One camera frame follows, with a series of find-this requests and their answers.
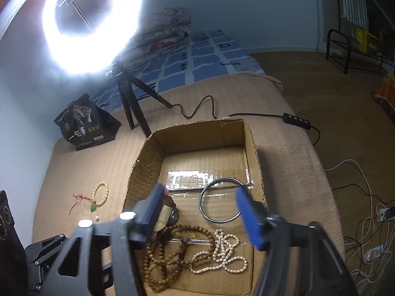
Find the white power strip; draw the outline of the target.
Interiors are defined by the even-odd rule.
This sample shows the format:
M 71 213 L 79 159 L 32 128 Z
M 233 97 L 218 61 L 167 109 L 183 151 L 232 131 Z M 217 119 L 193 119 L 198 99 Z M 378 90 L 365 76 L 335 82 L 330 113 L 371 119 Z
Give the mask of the white power strip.
M 383 250 L 384 250 L 384 245 L 382 244 L 367 250 L 364 253 L 364 263 L 369 264 L 372 263 L 374 260 L 380 258 Z

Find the blue checked bedsheet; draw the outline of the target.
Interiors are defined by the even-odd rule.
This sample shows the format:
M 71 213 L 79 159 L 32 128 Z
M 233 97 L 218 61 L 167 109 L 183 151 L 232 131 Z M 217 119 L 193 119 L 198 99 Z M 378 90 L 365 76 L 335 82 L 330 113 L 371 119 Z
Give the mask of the blue checked bedsheet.
M 195 35 L 183 47 L 129 69 L 131 75 L 158 93 L 238 72 L 263 74 L 264 70 L 222 30 Z

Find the yellow box on rack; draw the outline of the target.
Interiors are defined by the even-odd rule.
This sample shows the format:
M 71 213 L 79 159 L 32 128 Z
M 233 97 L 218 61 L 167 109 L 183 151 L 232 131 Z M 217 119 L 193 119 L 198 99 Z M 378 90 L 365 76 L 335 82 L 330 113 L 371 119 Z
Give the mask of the yellow box on rack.
M 360 52 L 374 57 L 378 55 L 380 40 L 367 29 L 355 28 L 354 37 L 357 40 L 357 48 Z

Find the red string jade pendant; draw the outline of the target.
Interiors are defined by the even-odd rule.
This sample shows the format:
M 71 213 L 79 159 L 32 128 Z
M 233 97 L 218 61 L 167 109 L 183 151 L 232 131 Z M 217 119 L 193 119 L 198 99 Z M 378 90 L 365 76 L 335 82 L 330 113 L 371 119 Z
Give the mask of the red string jade pendant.
M 71 215 L 71 212 L 73 210 L 73 208 L 77 205 L 78 201 L 89 201 L 90 204 L 96 204 L 97 201 L 95 199 L 92 199 L 88 196 L 84 196 L 83 194 L 73 194 L 74 197 L 74 204 L 71 206 L 70 210 L 69 210 L 69 215 Z

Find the black clothes rack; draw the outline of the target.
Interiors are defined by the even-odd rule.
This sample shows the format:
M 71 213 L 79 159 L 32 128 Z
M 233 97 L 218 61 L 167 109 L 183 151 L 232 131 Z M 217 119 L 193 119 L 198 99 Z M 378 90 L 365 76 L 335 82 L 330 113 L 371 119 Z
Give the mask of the black clothes rack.
M 325 59 L 350 71 L 383 74 L 394 63 L 384 55 L 382 36 L 369 30 L 366 0 L 336 0 L 337 27 L 327 32 Z

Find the black printed snack bag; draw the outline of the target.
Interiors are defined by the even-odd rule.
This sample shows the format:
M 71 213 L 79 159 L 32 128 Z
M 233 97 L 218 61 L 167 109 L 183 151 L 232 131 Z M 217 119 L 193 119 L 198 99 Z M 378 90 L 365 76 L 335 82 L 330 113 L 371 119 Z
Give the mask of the black printed snack bag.
M 54 120 L 76 151 L 113 141 L 122 123 L 99 108 L 87 94 L 70 103 Z

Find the black mini tripod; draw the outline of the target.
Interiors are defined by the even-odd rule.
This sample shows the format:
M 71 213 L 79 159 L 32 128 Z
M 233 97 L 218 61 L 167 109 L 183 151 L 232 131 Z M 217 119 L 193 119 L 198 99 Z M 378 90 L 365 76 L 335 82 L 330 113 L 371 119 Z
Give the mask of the black mini tripod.
M 123 67 L 120 61 L 116 61 L 111 65 L 110 72 L 113 78 L 117 81 L 122 107 L 127 116 L 130 129 L 134 129 L 135 124 L 133 118 L 136 118 L 144 135 L 147 138 L 150 137 L 152 131 L 138 103 L 138 99 L 133 91 L 133 86 L 138 87 L 167 108 L 172 108 L 173 105 L 161 97 L 156 91 L 144 84 L 140 79 L 132 76 L 129 71 Z

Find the folded floral quilt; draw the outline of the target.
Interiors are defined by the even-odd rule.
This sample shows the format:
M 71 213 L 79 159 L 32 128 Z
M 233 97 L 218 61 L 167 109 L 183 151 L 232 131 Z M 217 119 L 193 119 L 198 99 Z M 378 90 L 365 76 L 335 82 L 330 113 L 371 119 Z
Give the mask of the folded floral quilt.
M 160 54 L 186 42 L 191 24 L 192 17 L 184 7 L 166 7 L 145 15 L 124 52 L 132 59 Z

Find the orange covered low table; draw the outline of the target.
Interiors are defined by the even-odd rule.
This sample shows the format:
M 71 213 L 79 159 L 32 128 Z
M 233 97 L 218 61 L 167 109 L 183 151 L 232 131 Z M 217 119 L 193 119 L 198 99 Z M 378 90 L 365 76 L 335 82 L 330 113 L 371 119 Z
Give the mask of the orange covered low table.
M 373 95 L 374 100 L 381 105 L 385 113 L 394 122 L 395 112 L 395 75 L 386 74 L 380 87 Z

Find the cardboard box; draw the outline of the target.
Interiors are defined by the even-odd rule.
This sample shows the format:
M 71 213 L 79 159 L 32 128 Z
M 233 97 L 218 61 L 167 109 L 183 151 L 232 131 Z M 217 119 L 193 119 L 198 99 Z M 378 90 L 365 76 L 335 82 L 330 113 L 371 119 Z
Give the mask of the cardboard box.
M 145 141 L 129 176 L 124 208 L 163 185 L 176 203 L 179 223 L 208 231 L 221 229 L 239 240 L 227 269 L 205 260 L 182 270 L 166 295 L 250 295 L 260 257 L 248 242 L 236 205 L 243 183 L 264 202 L 257 148 L 243 120 L 179 124 L 153 132 Z

